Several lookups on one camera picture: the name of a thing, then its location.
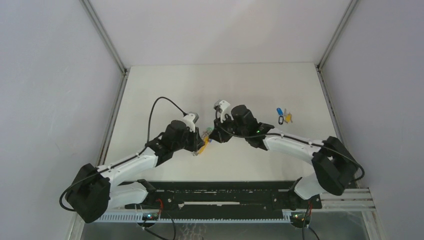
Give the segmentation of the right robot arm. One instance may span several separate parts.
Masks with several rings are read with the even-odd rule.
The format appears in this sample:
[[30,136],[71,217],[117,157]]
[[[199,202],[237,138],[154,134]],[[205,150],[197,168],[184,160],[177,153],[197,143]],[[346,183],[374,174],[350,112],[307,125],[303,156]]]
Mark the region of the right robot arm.
[[220,100],[214,105],[215,119],[210,139],[227,143],[231,138],[244,139],[251,147],[287,154],[313,167],[313,173],[298,178],[286,193],[289,203],[302,208],[319,194],[341,196],[349,184],[364,177],[364,168],[354,159],[345,145],[329,136],[313,140],[288,134],[274,125],[259,122],[245,105],[232,107]]

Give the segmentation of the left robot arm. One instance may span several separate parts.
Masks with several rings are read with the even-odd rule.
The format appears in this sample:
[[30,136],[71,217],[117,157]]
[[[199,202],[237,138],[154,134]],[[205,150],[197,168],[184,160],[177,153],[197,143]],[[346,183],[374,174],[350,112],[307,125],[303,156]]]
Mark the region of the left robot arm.
[[142,183],[123,184],[130,178],[170,160],[180,150],[196,152],[204,146],[199,128],[186,120],[173,120],[156,138],[126,159],[109,165],[83,165],[61,199],[71,205],[85,223],[99,219],[108,209],[140,204],[149,209],[157,196]]

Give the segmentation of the metal keyring with small rings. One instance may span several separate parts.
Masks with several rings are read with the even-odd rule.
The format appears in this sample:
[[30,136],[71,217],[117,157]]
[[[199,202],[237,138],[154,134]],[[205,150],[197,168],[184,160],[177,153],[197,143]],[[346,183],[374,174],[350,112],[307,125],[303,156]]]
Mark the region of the metal keyring with small rings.
[[200,154],[202,154],[202,152],[205,150],[205,148],[207,147],[207,145],[211,142],[209,135],[212,133],[212,131],[214,130],[213,127],[207,127],[206,130],[204,130],[202,132],[201,139],[204,142],[204,145],[198,150],[192,153],[193,156],[198,156]]

